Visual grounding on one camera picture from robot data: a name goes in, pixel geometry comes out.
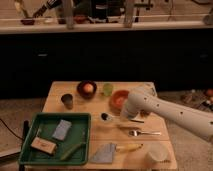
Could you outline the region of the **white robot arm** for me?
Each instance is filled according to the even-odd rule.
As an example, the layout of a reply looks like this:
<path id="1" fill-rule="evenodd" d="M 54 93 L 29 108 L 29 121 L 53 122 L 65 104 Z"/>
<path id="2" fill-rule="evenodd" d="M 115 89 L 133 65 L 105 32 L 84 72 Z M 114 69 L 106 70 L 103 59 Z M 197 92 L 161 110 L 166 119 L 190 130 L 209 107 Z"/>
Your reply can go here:
<path id="1" fill-rule="evenodd" d="M 132 90 L 121 110 L 124 118 L 134 118 L 141 110 L 166 118 L 194 135 L 213 144 L 213 115 L 172 102 L 149 93 Z"/>

